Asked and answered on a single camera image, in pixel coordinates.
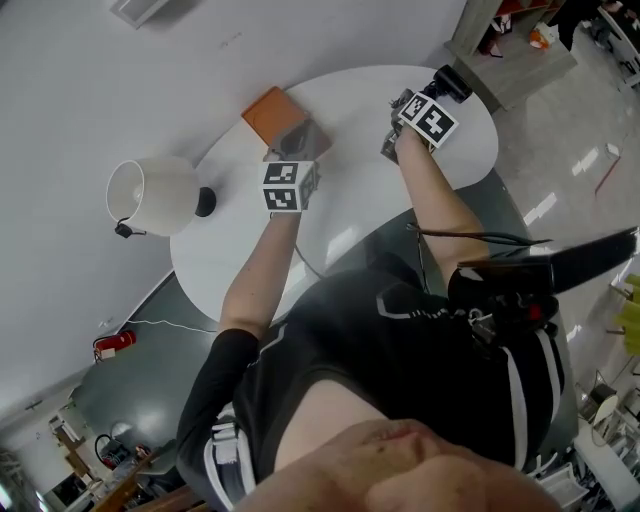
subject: gray floor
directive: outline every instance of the gray floor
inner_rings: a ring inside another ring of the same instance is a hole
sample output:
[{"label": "gray floor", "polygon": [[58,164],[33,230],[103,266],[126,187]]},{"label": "gray floor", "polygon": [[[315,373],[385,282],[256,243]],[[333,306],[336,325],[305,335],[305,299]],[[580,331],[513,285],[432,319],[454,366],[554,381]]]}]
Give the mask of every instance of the gray floor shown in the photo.
[{"label": "gray floor", "polygon": [[[588,237],[640,223],[640,87],[623,84],[628,71],[582,28],[572,54],[578,66],[564,78],[493,116],[500,139],[496,171],[538,239]],[[596,195],[614,163],[606,143],[622,155]],[[634,387],[636,363],[629,363],[622,337],[605,330],[622,307],[608,285],[620,281],[623,270],[640,273],[640,261],[559,297],[576,380],[590,390],[599,369],[621,396]]]},{"label": "gray floor", "polygon": [[[497,173],[492,171],[480,183],[458,193],[486,229],[527,236],[522,218]],[[412,221],[415,221],[413,212],[406,212],[382,226],[377,234],[381,250],[399,255],[419,273],[416,239],[405,229],[407,222]],[[364,266],[366,244],[365,240],[354,247],[336,263],[332,272]],[[428,251],[424,254],[431,292],[444,294],[433,259]],[[216,326],[191,304],[175,277],[168,280],[134,319],[166,319],[205,330],[214,330]],[[94,432],[109,432],[116,421],[124,421],[135,427],[129,439],[132,443],[158,446],[175,436],[180,413],[214,336],[166,325],[135,325],[133,330],[138,337],[137,344],[92,368],[74,392],[74,399]],[[556,442],[552,444],[569,442],[572,430],[569,418],[560,426]]]}]

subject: white lampshade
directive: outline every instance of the white lampshade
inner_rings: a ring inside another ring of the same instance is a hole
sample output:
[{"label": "white lampshade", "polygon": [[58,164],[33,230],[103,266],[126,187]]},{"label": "white lampshade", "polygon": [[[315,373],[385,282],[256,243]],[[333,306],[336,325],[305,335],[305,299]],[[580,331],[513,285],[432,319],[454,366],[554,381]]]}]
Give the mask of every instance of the white lampshade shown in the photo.
[{"label": "white lampshade", "polygon": [[107,208],[116,222],[171,236],[182,231],[198,208],[200,185],[184,158],[127,160],[116,167],[107,186]]}]

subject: white round table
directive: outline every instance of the white round table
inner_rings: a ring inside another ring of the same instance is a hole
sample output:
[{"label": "white round table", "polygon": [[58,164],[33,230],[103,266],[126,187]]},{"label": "white round table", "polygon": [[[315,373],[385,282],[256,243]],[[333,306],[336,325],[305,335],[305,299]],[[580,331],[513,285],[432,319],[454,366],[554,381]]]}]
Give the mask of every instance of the white round table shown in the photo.
[{"label": "white round table", "polygon": [[[411,208],[399,169],[380,154],[391,128],[389,102],[405,88],[422,90],[435,70],[414,66],[348,69],[296,85],[288,94],[333,142],[319,161],[321,180],[302,215],[298,247],[324,272],[368,234]],[[493,168],[498,135],[491,115],[474,94],[459,105],[438,100],[460,126],[434,157],[454,189],[477,183]],[[205,315],[220,319],[224,296],[269,221],[260,193],[260,163],[267,147],[240,121],[197,168],[218,196],[208,218],[194,217],[171,237],[178,281]],[[276,316],[317,281],[296,254]]]}]

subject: black t-shirt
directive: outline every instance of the black t-shirt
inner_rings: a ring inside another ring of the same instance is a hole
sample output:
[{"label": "black t-shirt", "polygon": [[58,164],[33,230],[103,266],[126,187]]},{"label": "black t-shirt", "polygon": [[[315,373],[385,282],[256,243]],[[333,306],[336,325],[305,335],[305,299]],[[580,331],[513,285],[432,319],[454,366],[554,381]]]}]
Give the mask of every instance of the black t-shirt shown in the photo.
[{"label": "black t-shirt", "polygon": [[[206,497],[203,449],[229,402],[247,433],[256,481],[265,479],[300,401],[325,379],[391,419],[416,419],[452,443],[510,465],[521,443],[515,431],[524,428],[520,458],[534,456],[564,384],[557,348],[531,332],[488,357],[469,324],[470,311],[478,314],[485,305],[482,290],[458,272],[449,299],[389,274],[346,272],[310,288],[264,340],[222,332],[180,421],[178,466],[185,480]],[[516,391],[526,399],[514,393],[513,362]],[[514,411],[523,403],[524,420],[522,414],[518,420]]]}]

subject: window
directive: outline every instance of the window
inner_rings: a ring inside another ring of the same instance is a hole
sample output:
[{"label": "window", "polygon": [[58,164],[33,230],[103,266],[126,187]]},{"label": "window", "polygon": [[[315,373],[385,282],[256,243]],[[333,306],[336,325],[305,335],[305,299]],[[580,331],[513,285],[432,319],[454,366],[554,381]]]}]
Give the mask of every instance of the window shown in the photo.
[{"label": "window", "polygon": [[2,505],[5,510],[9,510],[11,508],[11,505],[13,505],[11,496],[9,496],[9,493],[5,490],[4,487],[2,487],[2,485],[0,485],[0,505]]}]

